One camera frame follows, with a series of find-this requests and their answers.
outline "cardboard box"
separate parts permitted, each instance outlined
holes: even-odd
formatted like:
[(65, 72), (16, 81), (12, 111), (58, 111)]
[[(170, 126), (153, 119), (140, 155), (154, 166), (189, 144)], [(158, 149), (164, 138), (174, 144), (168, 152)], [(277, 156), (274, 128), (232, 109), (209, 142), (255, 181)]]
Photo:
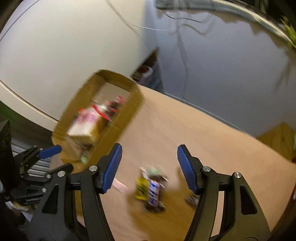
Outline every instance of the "cardboard box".
[[(99, 102), (102, 99), (104, 100), (105, 97), (102, 96), (106, 96), (106, 98), (115, 97), (118, 95), (116, 88), (120, 89), (120, 93), (124, 93), (126, 103), (113, 117), (112, 122), (109, 122), (103, 129), (98, 143), (90, 150), (87, 163), (83, 164), (80, 161), (79, 151), (75, 149), (75, 146), (67, 137), (67, 130), (73, 123), (79, 109), (88, 107), (92, 101)], [(74, 172), (80, 172), (86, 167), (96, 164), (102, 156), (109, 153), (116, 140), (139, 109), (142, 101), (143, 95), (138, 85), (132, 79), (109, 70), (100, 70), (95, 73), (76, 93), (52, 134), (52, 142), (62, 147), (60, 154), (62, 161), (64, 163), (72, 163)]]

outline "black cable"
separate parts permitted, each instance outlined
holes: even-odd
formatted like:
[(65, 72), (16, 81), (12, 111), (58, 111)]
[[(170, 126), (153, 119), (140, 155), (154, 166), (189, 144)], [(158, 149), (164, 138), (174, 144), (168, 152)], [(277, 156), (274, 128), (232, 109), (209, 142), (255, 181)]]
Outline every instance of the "black cable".
[(173, 18), (173, 17), (169, 16), (169, 15), (167, 14), (166, 11), (163, 11), (163, 14), (166, 15), (167, 17), (171, 18), (171, 19), (175, 19), (175, 20), (182, 20), (182, 19), (184, 19), (184, 20), (194, 21), (194, 22), (197, 22), (197, 23), (207, 23), (207, 22), (209, 22), (209, 21), (211, 20), (211, 18), (212, 18), (212, 16), (213, 16), (212, 13), (209, 13), (209, 14), (205, 17), (204, 20), (202, 20), (202, 21), (198, 21), (198, 20), (195, 20), (195, 19), (191, 19), (191, 18), (183, 18), (183, 17), (181, 17), (181, 18)]
[(184, 68), (185, 68), (185, 77), (184, 77), (184, 81), (183, 81), (181, 96), (183, 97), (184, 100), (189, 102), (184, 96), (185, 91), (187, 89), (187, 83), (188, 83), (188, 78), (189, 78), (189, 68), (188, 68), (188, 64), (187, 64), (188, 63), (188, 56), (187, 56), (185, 44), (184, 44), (182, 36), (179, 32), (179, 29), (177, 29), (176, 34), (177, 34), (177, 44), (180, 49), (181, 60), (183, 62)]

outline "black object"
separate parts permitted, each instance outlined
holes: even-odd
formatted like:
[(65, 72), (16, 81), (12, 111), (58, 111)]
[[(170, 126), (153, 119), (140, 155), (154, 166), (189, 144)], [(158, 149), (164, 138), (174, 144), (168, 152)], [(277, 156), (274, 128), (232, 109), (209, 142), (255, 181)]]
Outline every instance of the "black object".
[[(200, 200), (185, 240), (198, 241), (266, 241), (270, 230), (265, 216), (247, 182), (239, 172), (232, 176), (203, 167), (191, 156), (185, 145), (178, 147), (178, 160), (190, 189)], [(218, 192), (224, 191), (224, 207), (220, 233), (211, 237)]]
[[(51, 171), (50, 178), (23, 177), (18, 178), (19, 166), (14, 168), (14, 159), (8, 151), (10, 147), (9, 123), (0, 123), (0, 157), (5, 162), (4, 170), (14, 175), (5, 175), (0, 170), (0, 177), (7, 178), (7, 190), (13, 192), (16, 187), (12, 177), (17, 177), (21, 183), (37, 184), (46, 188), (27, 233), (29, 241), (114, 241), (107, 223), (99, 194), (104, 194), (111, 187), (117, 171), (122, 148), (115, 144), (109, 153), (100, 159), (97, 165), (81, 173), (70, 174), (71, 164)], [(36, 157), (32, 149), (20, 155), (17, 162), (31, 165), (30, 158)], [(178, 159), (190, 189), (200, 195), (200, 200), (192, 223), (185, 237), (186, 241), (280, 241), (293, 240), (295, 233), (295, 204), (292, 212), (285, 218), (271, 236), (263, 212), (246, 183), (243, 176), (235, 172), (224, 175), (216, 173), (210, 167), (204, 167), (198, 158), (191, 156), (185, 145), (178, 147)], [(74, 190), (81, 190), (83, 214), (86, 227), (83, 227), (76, 217)], [(220, 233), (211, 237), (214, 224), (218, 192), (224, 191), (224, 208)], [(26, 240), (16, 229), (14, 217), (7, 210), (4, 199), (0, 196), (1, 233), (9, 240)]]
[[(118, 165), (110, 170), (111, 164), (114, 159), (120, 162), (121, 154), (121, 145), (116, 143), (109, 155), (101, 157), (97, 165), (90, 166), (84, 172), (55, 174), (34, 212), (27, 233), (28, 240), (114, 241), (99, 194), (106, 192), (105, 183), (112, 184)], [(107, 175), (112, 180), (104, 178), (105, 174), (110, 174), (108, 172), (114, 174)], [(81, 190), (86, 228), (77, 221), (74, 190)]]
[(0, 122), (0, 180), (4, 188), (1, 195), (5, 201), (17, 201), (21, 205), (38, 203), (44, 194), (43, 188), (51, 182), (52, 174), (73, 170), (72, 165), (65, 164), (48, 172), (47, 177), (30, 176), (27, 171), (38, 160), (58, 154), (61, 147), (43, 150), (34, 146), (13, 157), (10, 142), (10, 123), (8, 120)]

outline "snack package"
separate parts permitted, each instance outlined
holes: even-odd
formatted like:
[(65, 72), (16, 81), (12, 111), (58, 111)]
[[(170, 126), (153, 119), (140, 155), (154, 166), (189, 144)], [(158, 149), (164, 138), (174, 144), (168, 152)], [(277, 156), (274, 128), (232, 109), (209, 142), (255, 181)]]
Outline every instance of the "snack package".
[(168, 177), (162, 175), (156, 168), (151, 168), (148, 172), (148, 199), (145, 208), (153, 212), (161, 212), (166, 209), (162, 202), (162, 194)]
[(118, 96), (111, 102), (102, 105), (92, 104), (89, 108), (81, 109), (67, 132), (68, 136), (81, 145), (97, 143), (100, 133), (124, 102)]
[(138, 200), (147, 201), (148, 200), (148, 176), (144, 168), (141, 169), (140, 177), (136, 180), (136, 195)]

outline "cable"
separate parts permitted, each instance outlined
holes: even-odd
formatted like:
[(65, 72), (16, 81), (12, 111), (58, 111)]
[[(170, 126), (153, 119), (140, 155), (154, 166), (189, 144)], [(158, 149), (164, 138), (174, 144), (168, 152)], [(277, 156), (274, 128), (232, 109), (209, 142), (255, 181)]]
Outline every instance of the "cable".
[(195, 20), (195, 19), (192, 19), (192, 18), (173, 18), (171, 17), (170, 15), (167, 14), (167, 12), (165, 10), (163, 10), (163, 14), (166, 15), (167, 17), (171, 18), (171, 19), (175, 19), (175, 20), (181, 20), (181, 19), (184, 19), (184, 20), (190, 20), (190, 21), (194, 21), (194, 22), (197, 22), (197, 23), (207, 23), (211, 20), (213, 14), (212, 13), (209, 13), (204, 20), (202, 21), (198, 21), (198, 20)]
[(33, 7), (37, 2), (39, 2), (40, 0), (37, 0), (36, 2), (34, 2), (32, 5), (30, 5), (13, 23), (12, 25), (10, 25), (10, 27), (5, 31), (5, 33), (2, 35), (2, 37), (0, 38), (0, 42), (2, 41), (2, 39), (4, 38), (4, 36), (7, 34), (7, 32), (11, 29), (11, 27), (17, 22), (17, 20), (19, 20), (19, 18), (21, 16), (24, 15), (25, 12), (27, 12), (31, 7)]
[[(214, 11), (214, 2), (213, 2), (213, 0), (210, 0), (210, 1), (211, 1), (211, 3), (212, 3), (212, 6), (213, 6), (212, 11)], [(178, 22), (178, 20), (184, 19), (184, 20), (190, 20), (190, 21), (194, 21), (194, 22), (198, 22), (198, 23), (207, 23), (207, 22), (209, 22), (209, 21), (211, 20), (211, 18), (213, 17), (213, 14), (212, 14), (212, 13), (209, 13), (209, 14), (204, 18), (204, 20), (202, 20), (202, 21), (197, 21), (197, 20), (195, 20), (195, 19), (191, 19), (191, 18), (183, 18), (183, 17), (181, 17), (181, 18), (179, 18), (179, 17), (177, 17), (177, 18), (173, 18), (173, 17), (169, 16), (165, 11), (163, 11), (163, 13), (164, 13), (167, 17), (169, 17), (169, 18), (172, 18), (172, 19), (177, 20), (177, 22)], [(180, 26), (177, 27), (177, 31), (176, 31), (176, 33), (177, 33), (177, 43), (178, 43), (178, 46), (179, 46), (179, 49), (180, 49), (181, 60), (182, 60), (182, 62), (183, 62), (184, 68), (185, 68), (185, 77), (184, 77), (184, 80), (183, 80), (183, 82), (182, 82), (182, 87), (183, 87), (183, 89), (182, 89), (182, 92), (181, 92), (181, 96), (182, 96), (182, 98), (183, 98), (185, 101), (187, 101), (187, 102), (190, 103), (190, 101), (188, 101), (188, 100), (185, 98), (185, 92), (186, 92), (186, 89), (187, 89), (188, 78), (189, 78), (188, 56), (187, 56), (187, 52), (186, 52), (186, 49), (185, 49), (185, 45), (184, 45), (184, 42), (183, 42), (182, 36), (181, 36), (181, 34), (180, 34), (180, 32), (179, 32), (179, 27), (180, 27)]]
[(176, 29), (170, 29), (170, 30), (163, 30), (163, 29), (155, 29), (155, 28), (147, 28), (147, 27), (143, 27), (143, 26), (139, 26), (139, 25), (135, 25), (135, 24), (132, 24), (130, 23), (129, 21), (127, 21), (118, 11), (117, 9), (113, 6), (113, 4), (110, 2), (110, 0), (105, 0), (107, 2), (107, 4), (109, 5), (109, 7), (112, 9), (112, 11), (120, 18), (121, 21), (129, 24), (129, 25), (132, 25), (132, 26), (135, 26), (135, 27), (138, 27), (138, 28), (144, 28), (144, 29), (149, 29), (149, 30), (154, 30), (154, 31), (160, 31), (160, 32), (172, 32), (172, 31), (175, 31)]

